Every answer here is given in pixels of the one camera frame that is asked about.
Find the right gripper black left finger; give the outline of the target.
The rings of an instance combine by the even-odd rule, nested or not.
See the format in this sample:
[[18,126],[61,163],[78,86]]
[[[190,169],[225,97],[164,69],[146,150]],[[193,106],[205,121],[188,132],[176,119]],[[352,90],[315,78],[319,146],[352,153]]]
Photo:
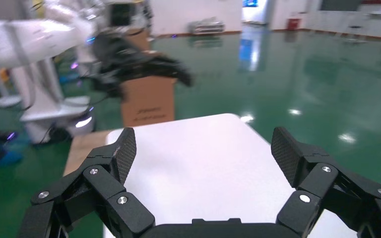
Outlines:
[[78,169],[32,196],[17,236],[66,238],[90,213],[117,238],[142,236],[155,218],[125,188],[136,151],[130,127],[114,143],[92,149]]

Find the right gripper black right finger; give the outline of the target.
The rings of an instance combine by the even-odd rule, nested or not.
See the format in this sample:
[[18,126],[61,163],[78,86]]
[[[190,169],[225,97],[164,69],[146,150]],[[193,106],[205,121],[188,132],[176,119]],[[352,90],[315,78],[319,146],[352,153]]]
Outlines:
[[337,215],[359,238],[381,238],[381,184],[338,164],[323,148],[297,141],[276,127],[271,153],[295,192],[276,223],[305,238],[324,210]]

